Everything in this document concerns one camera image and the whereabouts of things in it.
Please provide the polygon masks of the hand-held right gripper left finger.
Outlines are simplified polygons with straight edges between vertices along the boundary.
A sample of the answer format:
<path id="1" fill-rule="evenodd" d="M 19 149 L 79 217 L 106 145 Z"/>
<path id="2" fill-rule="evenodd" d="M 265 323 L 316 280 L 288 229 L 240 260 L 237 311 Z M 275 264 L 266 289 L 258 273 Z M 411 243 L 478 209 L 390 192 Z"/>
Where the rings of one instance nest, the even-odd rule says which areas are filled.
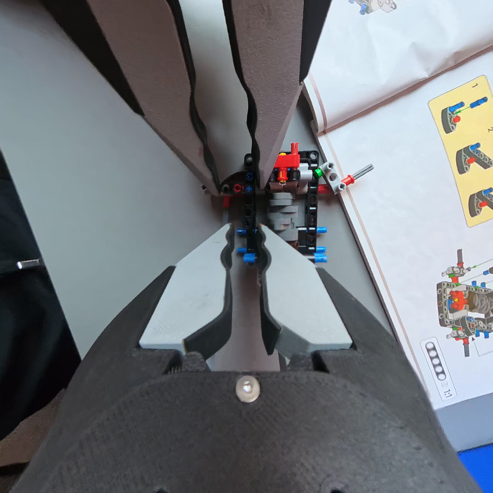
<path id="1" fill-rule="evenodd" d="M 169 281 L 139 340 L 144 349 L 214 356 L 232 331 L 235 229 L 224 225 L 166 270 Z"/>

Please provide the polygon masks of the black lego frame assembly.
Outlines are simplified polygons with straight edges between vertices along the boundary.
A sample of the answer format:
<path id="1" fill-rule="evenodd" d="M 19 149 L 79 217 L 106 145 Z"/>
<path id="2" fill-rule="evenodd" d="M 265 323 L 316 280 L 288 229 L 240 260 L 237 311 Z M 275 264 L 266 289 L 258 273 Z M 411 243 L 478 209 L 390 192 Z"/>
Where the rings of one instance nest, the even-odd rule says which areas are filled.
<path id="1" fill-rule="evenodd" d="M 290 151 L 281 151 L 264 187 L 264 194 L 223 197 L 223 221 L 229 222 L 229 209 L 234 198 L 243 200 L 243 228 L 237 235 L 246 238 L 246 244 L 238 248 L 243 262 L 254 264 L 258 258 L 256 246 L 256 199 L 265 196 L 261 205 L 266 206 L 267 226 L 282 240 L 313 263 L 326 263 L 326 247 L 318 246 L 319 235 L 327 232 L 318 225 L 318 199 L 320 194 L 334 195 L 373 170 L 369 164 L 352 175 L 341 177 L 332 162 L 319 163 L 315 150 L 299 150 L 299 143 L 291 143 Z M 243 169 L 254 173 L 253 157 L 244 157 Z"/>

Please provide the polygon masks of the small black lego subassembly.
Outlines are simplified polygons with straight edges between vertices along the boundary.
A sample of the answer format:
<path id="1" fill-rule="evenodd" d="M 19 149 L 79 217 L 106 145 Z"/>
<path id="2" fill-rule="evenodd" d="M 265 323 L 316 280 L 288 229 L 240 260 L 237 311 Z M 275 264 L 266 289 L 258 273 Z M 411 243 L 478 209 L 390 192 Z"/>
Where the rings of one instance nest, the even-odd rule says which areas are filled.
<path id="1" fill-rule="evenodd" d="M 256 186 L 253 172 L 242 170 L 227 177 L 221 183 L 220 193 L 228 196 L 250 196 L 264 194 L 265 189 Z"/>

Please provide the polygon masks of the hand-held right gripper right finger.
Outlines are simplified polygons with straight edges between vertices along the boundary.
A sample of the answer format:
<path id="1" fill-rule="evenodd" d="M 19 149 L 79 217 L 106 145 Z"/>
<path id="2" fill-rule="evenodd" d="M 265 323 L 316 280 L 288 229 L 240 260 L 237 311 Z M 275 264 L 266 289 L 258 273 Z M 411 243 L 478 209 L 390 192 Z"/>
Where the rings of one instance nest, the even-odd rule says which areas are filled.
<path id="1" fill-rule="evenodd" d="M 267 353 L 349 349 L 352 338 L 314 263 L 265 225 L 257 227 L 257 245 Z"/>

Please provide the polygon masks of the white instruction booklet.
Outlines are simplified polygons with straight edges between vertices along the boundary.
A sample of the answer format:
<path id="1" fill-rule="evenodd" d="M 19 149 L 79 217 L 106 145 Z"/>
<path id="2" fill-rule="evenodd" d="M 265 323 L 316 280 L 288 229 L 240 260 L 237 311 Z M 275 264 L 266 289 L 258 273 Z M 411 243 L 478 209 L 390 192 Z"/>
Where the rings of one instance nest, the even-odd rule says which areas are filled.
<path id="1" fill-rule="evenodd" d="M 434 407 L 491 394 L 492 1 L 333 1 L 305 91 Z"/>

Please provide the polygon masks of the blue plastic bin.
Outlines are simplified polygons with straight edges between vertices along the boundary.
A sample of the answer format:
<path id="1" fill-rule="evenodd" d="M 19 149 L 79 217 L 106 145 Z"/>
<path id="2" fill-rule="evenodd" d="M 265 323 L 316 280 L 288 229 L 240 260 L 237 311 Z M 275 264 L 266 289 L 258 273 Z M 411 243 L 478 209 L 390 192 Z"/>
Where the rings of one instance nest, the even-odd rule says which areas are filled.
<path id="1" fill-rule="evenodd" d="M 467 471 L 484 492 L 492 492 L 492 444 L 458 452 Z"/>

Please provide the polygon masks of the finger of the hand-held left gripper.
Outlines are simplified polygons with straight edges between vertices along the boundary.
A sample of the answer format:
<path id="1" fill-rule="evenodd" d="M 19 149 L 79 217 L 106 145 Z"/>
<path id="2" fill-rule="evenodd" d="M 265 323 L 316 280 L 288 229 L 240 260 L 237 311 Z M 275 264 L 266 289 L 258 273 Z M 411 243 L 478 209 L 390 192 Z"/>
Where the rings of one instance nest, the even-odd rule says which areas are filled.
<path id="1" fill-rule="evenodd" d="M 145 121 L 210 193 L 220 179 L 195 102 L 179 1 L 88 1 Z"/>
<path id="2" fill-rule="evenodd" d="M 301 93 L 304 1 L 223 1 L 233 64 L 247 95 L 256 183 L 274 169 Z"/>

